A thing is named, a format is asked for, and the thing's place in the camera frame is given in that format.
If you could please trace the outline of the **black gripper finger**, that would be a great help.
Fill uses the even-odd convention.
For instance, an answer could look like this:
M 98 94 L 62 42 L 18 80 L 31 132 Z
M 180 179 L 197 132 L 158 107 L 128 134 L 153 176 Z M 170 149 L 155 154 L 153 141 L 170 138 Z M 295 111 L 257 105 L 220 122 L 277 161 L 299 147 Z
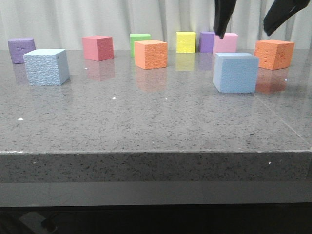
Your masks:
M 309 0 L 275 0 L 263 19 L 266 35 L 271 36 L 286 20 L 309 3 Z
M 223 39 L 237 0 L 214 0 L 214 32 Z

